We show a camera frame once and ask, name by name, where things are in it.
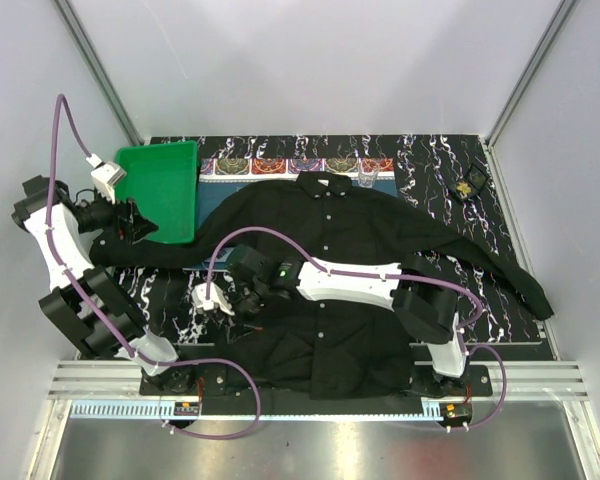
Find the black button shirt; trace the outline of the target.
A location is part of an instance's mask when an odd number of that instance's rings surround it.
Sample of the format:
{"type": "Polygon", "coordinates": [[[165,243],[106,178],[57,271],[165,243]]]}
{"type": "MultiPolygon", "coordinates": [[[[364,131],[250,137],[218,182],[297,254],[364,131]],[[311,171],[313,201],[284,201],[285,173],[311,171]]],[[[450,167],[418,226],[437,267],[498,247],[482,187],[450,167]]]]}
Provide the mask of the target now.
{"type": "Polygon", "coordinates": [[[232,251],[231,323],[203,341],[266,386],[314,400],[408,391],[414,340],[432,345],[446,373],[463,372],[461,288],[429,254],[492,276],[539,320],[553,313],[543,288],[516,263],[396,197],[329,172],[251,183],[181,245],[132,244],[107,227],[89,256],[97,266],[167,274],[212,261],[224,248],[232,251]]]}

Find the gold brooch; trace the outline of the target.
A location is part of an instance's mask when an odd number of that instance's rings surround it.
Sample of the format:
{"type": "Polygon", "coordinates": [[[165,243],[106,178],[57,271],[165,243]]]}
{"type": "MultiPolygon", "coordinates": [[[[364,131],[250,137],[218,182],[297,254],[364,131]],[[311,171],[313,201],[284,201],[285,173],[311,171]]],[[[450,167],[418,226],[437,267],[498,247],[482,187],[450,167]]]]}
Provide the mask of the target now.
{"type": "Polygon", "coordinates": [[[472,189],[471,185],[466,182],[459,182],[456,185],[456,192],[462,198],[468,198],[472,194],[472,191],[473,191],[473,189],[472,189]]]}

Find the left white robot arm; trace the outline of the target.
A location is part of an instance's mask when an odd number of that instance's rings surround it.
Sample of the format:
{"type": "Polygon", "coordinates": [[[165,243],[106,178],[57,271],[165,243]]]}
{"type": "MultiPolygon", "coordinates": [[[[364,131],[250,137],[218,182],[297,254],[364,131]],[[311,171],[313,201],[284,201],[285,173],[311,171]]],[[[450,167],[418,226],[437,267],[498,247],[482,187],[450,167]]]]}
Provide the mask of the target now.
{"type": "Polygon", "coordinates": [[[32,235],[49,272],[50,293],[39,300],[47,319],[87,359],[130,360],[176,396],[195,386],[194,369],[179,362],[176,347],[150,331],[135,301],[103,266],[88,258],[80,236],[111,227],[125,246],[156,232],[132,199],[112,204],[97,194],[77,204],[68,186],[36,176],[23,183],[14,223],[32,235]]]}

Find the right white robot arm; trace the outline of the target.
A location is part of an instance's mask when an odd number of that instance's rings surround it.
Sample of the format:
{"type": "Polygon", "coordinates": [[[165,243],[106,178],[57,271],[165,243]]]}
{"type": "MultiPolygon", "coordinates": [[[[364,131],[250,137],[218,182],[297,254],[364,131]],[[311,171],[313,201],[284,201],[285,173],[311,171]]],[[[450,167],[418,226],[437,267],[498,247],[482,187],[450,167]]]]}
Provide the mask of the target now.
{"type": "Polygon", "coordinates": [[[407,334],[426,345],[440,393],[456,396],[470,383],[467,352],[459,340],[460,287],[426,277],[419,258],[383,265],[333,263],[315,257],[273,260],[239,245],[230,251],[225,266],[248,291],[234,305],[239,314],[253,316],[276,297],[379,307],[392,312],[407,334]]]}

